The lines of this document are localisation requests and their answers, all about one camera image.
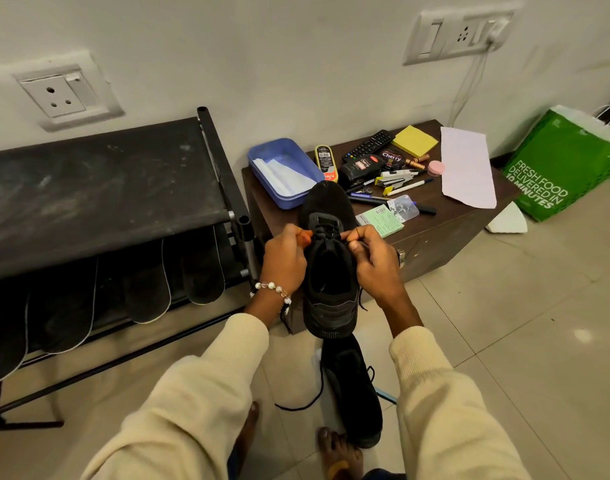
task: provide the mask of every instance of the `yellow sticky notes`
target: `yellow sticky notes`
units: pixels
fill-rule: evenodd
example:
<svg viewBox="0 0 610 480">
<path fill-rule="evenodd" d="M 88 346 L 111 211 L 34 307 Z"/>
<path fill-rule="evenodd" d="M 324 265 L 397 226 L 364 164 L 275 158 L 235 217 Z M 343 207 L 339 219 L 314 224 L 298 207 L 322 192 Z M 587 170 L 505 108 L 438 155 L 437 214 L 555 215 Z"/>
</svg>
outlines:
<svg viewBox="0 0 610 480">
<path fill-rule="evenodd" d="M 429 150 L 436 146 L 438 140 L 423 133 L 420 129 L 408 126 L 396 135 L 394 145 L 415 157 L 421 158 Z"/>
</svg>

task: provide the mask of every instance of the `pink lid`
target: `pink lid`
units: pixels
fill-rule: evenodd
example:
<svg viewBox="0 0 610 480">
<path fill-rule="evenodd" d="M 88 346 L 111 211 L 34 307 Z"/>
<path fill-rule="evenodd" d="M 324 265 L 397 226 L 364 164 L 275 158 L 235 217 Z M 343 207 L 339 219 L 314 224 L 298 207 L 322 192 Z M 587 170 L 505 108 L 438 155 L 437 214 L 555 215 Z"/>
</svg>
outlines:
<svg viewBox="0 0 610 480">
<path fill-rule="evenodd" d="M 444 171 L 445 171 L 444 163 L 440 162 L 438 160 L 430 161 L 429 165 L 427 166 L 427 172 L 432 177 L 438 177 L 439 175 L 442 175 Z"/>
</svg>

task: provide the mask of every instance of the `white object on floor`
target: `white object on floor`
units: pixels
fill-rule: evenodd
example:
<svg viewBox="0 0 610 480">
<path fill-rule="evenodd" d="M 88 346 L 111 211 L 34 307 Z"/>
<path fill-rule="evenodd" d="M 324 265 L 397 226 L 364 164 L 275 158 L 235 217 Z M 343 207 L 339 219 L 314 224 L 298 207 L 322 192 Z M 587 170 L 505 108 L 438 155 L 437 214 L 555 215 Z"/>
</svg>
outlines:
<svg viewBox="0 0 610 480">
<path fill-rule="evenodd" d="M 443 193 L 477 207 L 496 208 L 496 192 L 483 133 L 441 128 L 441 160 L 445 164 Z"/>
<path fill-rule="evenodd" d="M 527 232 L 527 220 L 518 205 L 511 202 L 485 229 L 502 233 Z"/>
<path fill-rule="evenodd" d="M 254 163 L 281 197 L 293 197 L 294 195 L 305 193 L 316 185 L 316 182 L 310 177 L 301 175 L 296 170 L 283 165 L 277 160 L 266 162 L 257 158 L 254 160 Z"/>
</svg>

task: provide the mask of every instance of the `person's right hand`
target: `person's right hand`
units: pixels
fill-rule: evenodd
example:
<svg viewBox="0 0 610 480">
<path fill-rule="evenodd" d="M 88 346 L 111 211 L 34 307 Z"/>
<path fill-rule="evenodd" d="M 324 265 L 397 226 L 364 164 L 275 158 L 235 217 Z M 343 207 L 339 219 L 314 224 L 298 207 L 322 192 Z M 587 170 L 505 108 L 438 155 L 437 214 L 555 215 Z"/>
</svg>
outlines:
<svg viewBox="0 0 610 480">
<path fill-rule="evenodd" d="M 398 275 L 398 255 L 374 226 L 357 227 L 341 234 L 356 256 L 358 283 L 380 306 L 401 294 L 407 295 Z"/>
</svg>

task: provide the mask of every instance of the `blue plastic container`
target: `blue plastic container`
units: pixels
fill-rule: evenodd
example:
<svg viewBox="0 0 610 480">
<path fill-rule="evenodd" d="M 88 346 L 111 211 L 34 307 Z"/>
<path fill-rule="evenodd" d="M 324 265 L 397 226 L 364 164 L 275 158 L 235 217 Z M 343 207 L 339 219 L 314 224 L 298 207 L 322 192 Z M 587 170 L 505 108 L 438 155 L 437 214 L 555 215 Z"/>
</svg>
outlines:
<svg viewBox="0 0 610 480">
<path fill-rule="evenodd" d="M 249 166 L 252 169 L 252 172 L 259 179 L 263 188 L 267 190 L 267 193 L 269 193 L 278 207 L 284 210 L 293 209 L 294 207 L 301 205 L 305 201 L 305 197 L 308 193 L 303 192 L 292 197 L 278 195 L 273 186 L 258 169 L 254 160 L 261 159 L 266 162 L 276 160 L 278 163 L 296 170 L 301 175 L 310 177 L 316 183 L 325 180 L 325 175 L 323 175 L 320 168 L 316 166 L 316 163 L 310 160 L 309 156 L 301 150 L 293 139 L 279 138 L 254 146 L 248 151 L 247 159 L 249 160 Z"/>
</svg>

